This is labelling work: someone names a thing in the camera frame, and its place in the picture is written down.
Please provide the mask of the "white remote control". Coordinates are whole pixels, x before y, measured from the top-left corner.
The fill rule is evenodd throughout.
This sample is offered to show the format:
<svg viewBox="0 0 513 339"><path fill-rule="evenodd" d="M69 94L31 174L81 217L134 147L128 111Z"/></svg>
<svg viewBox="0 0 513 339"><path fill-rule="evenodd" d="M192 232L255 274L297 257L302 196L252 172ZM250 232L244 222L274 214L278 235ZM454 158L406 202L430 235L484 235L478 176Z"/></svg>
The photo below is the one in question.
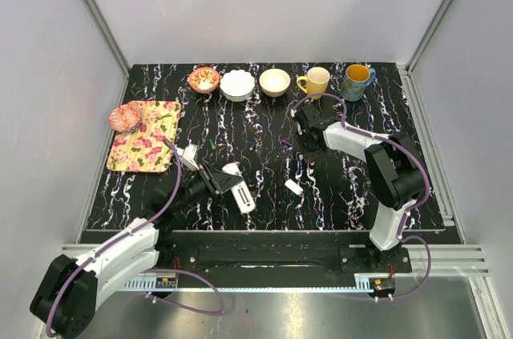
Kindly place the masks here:
<svg viewBox="0 0 513 339"><path fill-rule="evenodd" d="M225 166L237 166L237 163L227 163ZM242 184L235 186L231 193L236 201L238 208L240 209L240 213L242 215L249 214L256 208L256 203L252 197L251 192L248 189L248 185L244 181Z"/></svg>

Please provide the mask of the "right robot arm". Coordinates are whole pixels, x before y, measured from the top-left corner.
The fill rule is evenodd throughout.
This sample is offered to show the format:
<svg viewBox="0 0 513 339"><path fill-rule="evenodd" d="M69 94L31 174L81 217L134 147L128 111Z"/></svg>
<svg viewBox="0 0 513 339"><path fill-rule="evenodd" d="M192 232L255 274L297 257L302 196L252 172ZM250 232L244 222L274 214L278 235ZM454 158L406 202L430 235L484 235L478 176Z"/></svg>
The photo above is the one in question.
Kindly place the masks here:
<svg viewBox="0 0 513 339"><path fill-rule="evenodd" d="M313 159L327 150L341 151L366 163L378 210L365 251L368 268L381 272L393 262L400 248L404 223L410 210L427 199L430 181L412 138L400 131L391 135L324 119L312 104L293 118L299 125L297 142Z"/></svg>

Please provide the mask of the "blue butterfly mug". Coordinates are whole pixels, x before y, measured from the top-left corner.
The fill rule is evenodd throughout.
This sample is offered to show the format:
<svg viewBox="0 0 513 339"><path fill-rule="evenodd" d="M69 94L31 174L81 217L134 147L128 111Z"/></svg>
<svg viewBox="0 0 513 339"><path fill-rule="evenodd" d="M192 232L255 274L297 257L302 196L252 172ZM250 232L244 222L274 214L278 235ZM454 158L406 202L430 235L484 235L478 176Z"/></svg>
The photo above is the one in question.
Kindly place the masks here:
<svg viewBox="0 0 513 339"><path fill-rule="evenodd" d="M345 70L341 84L341 96L345 101L357 102L366 88L374 81L376 70L361 64L352 64Z"/></svg>

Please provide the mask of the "white battery cover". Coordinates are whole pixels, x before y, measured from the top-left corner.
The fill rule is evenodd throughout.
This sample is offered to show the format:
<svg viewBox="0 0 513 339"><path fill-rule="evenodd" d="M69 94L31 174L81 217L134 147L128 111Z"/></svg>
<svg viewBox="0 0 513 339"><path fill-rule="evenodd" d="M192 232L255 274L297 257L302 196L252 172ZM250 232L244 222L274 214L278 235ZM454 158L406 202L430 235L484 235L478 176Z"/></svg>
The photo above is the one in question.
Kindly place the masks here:
<svg viewBox="0 0 513 339"><path fill-rule="evenodd" d="M294 180L288 179L285 181L285 186L295 195L299 196L303 193L303 188Z"/></svg>

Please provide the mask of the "white scalloped bowl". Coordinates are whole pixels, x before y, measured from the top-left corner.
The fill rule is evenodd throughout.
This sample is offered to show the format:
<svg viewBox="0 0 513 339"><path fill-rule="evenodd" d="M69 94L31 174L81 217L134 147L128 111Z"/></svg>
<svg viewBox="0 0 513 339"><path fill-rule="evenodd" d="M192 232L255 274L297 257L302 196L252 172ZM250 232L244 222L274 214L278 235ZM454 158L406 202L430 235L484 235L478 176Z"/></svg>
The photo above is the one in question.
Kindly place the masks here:
<svg viewBox="0 0 513 339"><path fill-rule="evenodd" d="M255 78L247 71L229 71L220 79L220 90L226 99L239 103L249 99L256 86Z"/></svg>

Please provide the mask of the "pink patterned bowl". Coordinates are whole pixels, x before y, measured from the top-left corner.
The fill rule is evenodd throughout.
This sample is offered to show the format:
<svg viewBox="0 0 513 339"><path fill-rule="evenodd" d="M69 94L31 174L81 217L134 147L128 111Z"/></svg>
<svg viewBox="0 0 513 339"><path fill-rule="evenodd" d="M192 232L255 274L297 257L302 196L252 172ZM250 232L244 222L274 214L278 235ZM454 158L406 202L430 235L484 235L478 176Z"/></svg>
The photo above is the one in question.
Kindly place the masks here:
<svg viewBox="0 0 513 339"><path fill-rule="evenodd" d="M141 123L143 112L137 103L125 103L114 109L108 118L108 124L117 132L132 131Z"/></svg>

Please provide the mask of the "floral rectangular tray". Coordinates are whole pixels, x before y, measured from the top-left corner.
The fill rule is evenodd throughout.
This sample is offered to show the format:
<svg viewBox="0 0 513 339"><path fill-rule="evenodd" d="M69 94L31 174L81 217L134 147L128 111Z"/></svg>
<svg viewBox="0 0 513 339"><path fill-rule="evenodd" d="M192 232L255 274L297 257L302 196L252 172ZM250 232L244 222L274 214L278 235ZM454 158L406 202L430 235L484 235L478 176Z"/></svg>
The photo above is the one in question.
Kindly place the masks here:
<svg viewBox="0 0 513 339"><path fill-rule="evenodd" d="M172 151L164 141L172 142L176 138L181 104L155 100L131 102L137 103L143 112L141 123L132 131L115 131L106 168L112 172L165 172Z"/></svg>

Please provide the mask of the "yellow mug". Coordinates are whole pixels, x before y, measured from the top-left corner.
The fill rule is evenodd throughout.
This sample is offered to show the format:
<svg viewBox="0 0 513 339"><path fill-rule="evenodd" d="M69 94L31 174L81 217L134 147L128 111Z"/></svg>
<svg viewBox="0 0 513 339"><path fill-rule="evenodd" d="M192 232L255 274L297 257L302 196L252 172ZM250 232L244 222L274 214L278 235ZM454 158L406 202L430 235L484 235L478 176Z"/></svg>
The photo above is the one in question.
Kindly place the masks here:
<svg viewBox="0 0 513 339"><path fill-rule="evenodd" d="M327 91L330 73L323 67L313 67L306 75L297 77L297 86L311 99L319 99Z"/></svg>

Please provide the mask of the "cream round bowl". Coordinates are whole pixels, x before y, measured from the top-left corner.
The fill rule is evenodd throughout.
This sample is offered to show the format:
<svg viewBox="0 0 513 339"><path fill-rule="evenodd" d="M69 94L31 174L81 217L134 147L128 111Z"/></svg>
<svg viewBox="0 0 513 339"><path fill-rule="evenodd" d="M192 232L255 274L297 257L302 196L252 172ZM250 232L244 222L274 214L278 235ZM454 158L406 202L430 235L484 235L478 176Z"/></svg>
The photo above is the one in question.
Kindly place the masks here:
<svg viewBox="0 0 513 339"><path fill-rule="evenodd" d="M277 98L284 95L289 89L290 77L287 72L273 68L261 74L259 84L267 96Z"/></svg>

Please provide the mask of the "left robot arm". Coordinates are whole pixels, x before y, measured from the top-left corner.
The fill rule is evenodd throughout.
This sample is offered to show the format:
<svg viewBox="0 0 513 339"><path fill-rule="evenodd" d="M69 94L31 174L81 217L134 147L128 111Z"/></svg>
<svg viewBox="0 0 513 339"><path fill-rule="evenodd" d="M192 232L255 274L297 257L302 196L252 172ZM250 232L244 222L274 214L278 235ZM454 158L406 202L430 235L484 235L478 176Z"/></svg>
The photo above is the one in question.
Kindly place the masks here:
<svg viewBox="0 0 513 339"><path fill-rule="evenodd" d="M76 258L62 254L51 261L30 312L44 322L49 338L76 338L98 308L135 276L171 267L174 253L157 244L156 221L203 194L224 194L244 182L236 163L220 170L200 165L189 185L176 183L161 209L151 218L136 218L99 247Z"/></svg>

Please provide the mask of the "red patterned small bowl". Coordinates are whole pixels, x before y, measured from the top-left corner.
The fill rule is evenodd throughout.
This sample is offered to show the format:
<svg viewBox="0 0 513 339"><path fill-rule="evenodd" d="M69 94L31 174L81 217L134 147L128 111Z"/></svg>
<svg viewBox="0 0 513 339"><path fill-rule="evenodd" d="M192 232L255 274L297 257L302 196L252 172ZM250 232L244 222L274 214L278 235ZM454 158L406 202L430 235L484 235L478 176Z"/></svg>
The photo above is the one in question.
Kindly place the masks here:
<svg viewBox="0 0 513 339"><path fill-rule="evenodd" d="M207 94L215 90L219 81L219 73L211 67L196 68L188 77L189 86L194 91L202 94Z"/></svg>

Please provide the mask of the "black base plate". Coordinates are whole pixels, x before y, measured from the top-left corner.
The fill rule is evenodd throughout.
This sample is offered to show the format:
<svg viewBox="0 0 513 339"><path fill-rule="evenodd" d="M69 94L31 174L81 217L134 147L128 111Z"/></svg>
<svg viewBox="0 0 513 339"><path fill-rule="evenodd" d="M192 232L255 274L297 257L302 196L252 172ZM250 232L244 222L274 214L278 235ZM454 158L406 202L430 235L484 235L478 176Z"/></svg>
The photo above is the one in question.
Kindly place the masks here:
<svg viewBox="0 0 513 339"><path fill-rule="evenodd" d="M368 232L174 231L156 246L158 269L179 269L181 289L200 278L218 289L341 289L357 275L406 275L410 255L371 248Z"/></svg>

